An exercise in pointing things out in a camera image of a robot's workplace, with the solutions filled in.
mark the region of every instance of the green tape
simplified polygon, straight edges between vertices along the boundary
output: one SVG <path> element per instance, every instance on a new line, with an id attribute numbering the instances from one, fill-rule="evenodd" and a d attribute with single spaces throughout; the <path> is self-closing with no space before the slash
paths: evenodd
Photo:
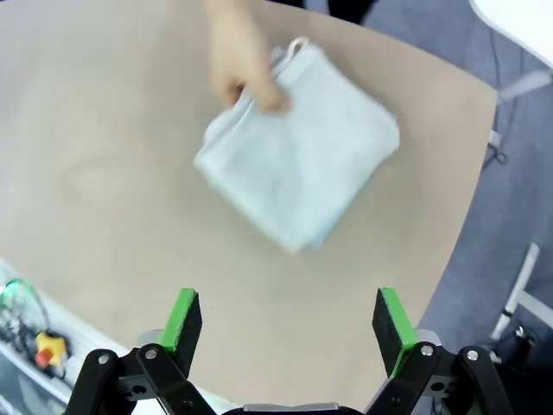
<path id="1" fill-rule="evenodd" d="M 396 360 L 396 365 L 390 376 L 393 378 L 401 367 L 405 355 L 409 353 L 418 343 L 418 338 L 413 326 L 411 326 L 403 305 L 399 301 L 396 290 L 393 288 L 383 288 L 380 292 L 385 300 L 388 311 L 390 312 L 391 320 L 394 323 L 394 327 L 396 328 L 402 344 L 401 351 L 399 352 L 399 356 Z"/>
<path id="2" fill-rule="evenodd" d="M 197 293 L 191 288 L 182 289 L 179 292 L 179 296 L 176 299 L 171 315 L 167 320 L 165 329 L 157 339 L 157 344 L 162 346 L 168 353 L 174 353 L 179 335 L 182 331 L 182 324 L 184 323 L 188 311 L 192 306 Z"/>

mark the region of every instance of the beige tabletop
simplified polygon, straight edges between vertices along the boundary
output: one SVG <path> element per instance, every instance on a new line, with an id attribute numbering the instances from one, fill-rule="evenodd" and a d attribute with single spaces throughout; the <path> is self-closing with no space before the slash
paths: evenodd
<path id="1" fill-rule="evenodd" d="M 125 345 L 200 293 L 198 385 L 235 402 L 363 408 L 385 378 L 380 286 L 423 314 L 470 204 L 495 91 L 327 16 L 263 7 L 398 115 L 401 148 L 323 247 L 275 246 L 192 165 L 220 110 L 192 0 L 0 3 L 0 257 Z"/>

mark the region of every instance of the screw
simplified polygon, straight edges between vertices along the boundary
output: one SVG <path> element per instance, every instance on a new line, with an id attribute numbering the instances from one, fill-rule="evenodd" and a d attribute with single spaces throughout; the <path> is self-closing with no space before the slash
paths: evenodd
<path id="1" fill-rule="evenodd" d="M 150 350 L 147 350 L 144 355 L 146 356 L 146 359 L 151 360 L 155 359 L 155 357 L 157 356 L 157 352 L 154 348 L 151 348 Z"/>
<path id="2" fill-rule="evenodd" d="M 98 358 L 98 363 L 100 365 L 104 365 L 105 363 L 107 363 L 107 361 L 110 359 L 110 356 L 108 354 L 102 354 L 99 358 Z"/>
<path id="3" fill-rule="evenodd" d="M 467 358 L 470 361 L 476 361 L 478 360 L 478 352 L 476 350 L 469 350 L 467 351 Z"/>
<path id="4" fill-rule="evenodd" d="M 432 346 L 422 346 L 421 353 L 424 356 L 431 356 L 432 354 L 434 354 L 434 349 L 432 348 Z"/>

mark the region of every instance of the folded towel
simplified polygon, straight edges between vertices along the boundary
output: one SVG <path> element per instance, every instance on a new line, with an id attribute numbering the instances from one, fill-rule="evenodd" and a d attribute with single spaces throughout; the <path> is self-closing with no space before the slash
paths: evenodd
<path id="1" fill-rule="evenodd" d="M 305 38 L 273 55 L 287 116 L 247 91 L 208 127 L 194 159 L 209 184 L 289 252 L 320 244 L 371 173 L 399 146 L 396 118 Z"/>

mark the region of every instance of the black pants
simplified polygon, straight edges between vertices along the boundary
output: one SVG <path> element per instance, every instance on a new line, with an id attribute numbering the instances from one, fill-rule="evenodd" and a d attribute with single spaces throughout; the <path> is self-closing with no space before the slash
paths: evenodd
<path id="1" fill-rule="evenodd" d="M 304 0 L 272 0 L 275 3 L 305 8 Z M 328 0 L 330 16 L 361 24 L 377 0 Z"/>

